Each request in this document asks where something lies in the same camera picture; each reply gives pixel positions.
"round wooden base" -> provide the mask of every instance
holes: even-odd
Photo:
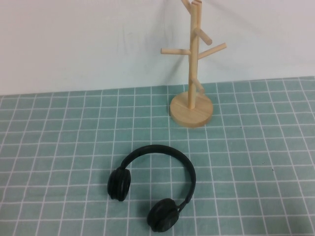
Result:
[[[196,128],[209,122],[213,113],[213,104],[204,94],[196,94],[194,109],[188,108],[188,92],[182,92],[171,102],[171,116],[181,126]]]

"green cutting mat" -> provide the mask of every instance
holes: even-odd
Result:
[[[186,86],[0,97],[1,236],[152,236],[154,203],[186,195],[189,176],[168,156],[130,166],[126,201],[111,201],[111,171],[133,149],[185,153],[197,186],[164,236],[314,235],[314,77],[204,85],[209,124],[168,115]]]

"wooden mug tree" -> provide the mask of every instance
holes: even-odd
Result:
[[[182,0],[182,3],[190,13],[190,49],[161,49],[162,54],[176,54],[189,56],[189,89],[188,92],[178,94],[173,98],[170,106],[172,118],[181,126],[195,128],[206,124],[212,116],[213,104],[204,95],[204,88],[197,79],[198,60],[224,48],[226,44],[220,44],[203,53],[199,53],[199,38],[207,45],[212,44],[212,39],[201,29],[201,0]]]

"ear cup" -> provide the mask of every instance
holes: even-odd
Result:
[[[131,182],[130,171],[123,168],[114,170],[108,179],[107,192],[111,199],[122,202],[126,199]]]
[[[175,201],[165,198],[154,205],[150,210],[147,223],[154,232],[169,230],[178,220],[179,212]]]

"headphones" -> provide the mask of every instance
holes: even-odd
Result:
[[[120,167],[114,170],[108,179],[107,192],[111,199],[122,202],[126,199],[131,182],[130,171],[126,167],[137,157],[149,153],[162,153],[173,156],[179,160],[188,170],[191,179],[191,186],[185,200],[177,206],[170,198],[160,200],[154,205],[147,216],[147,223],[154,232],[165,232],[173,227],[179,218],[179,213],[185,205],[190,202],[196,187],[196,172],[191,161],[180,151],[164,145],[148,145],[140,147],[130,153],[121,163]]]

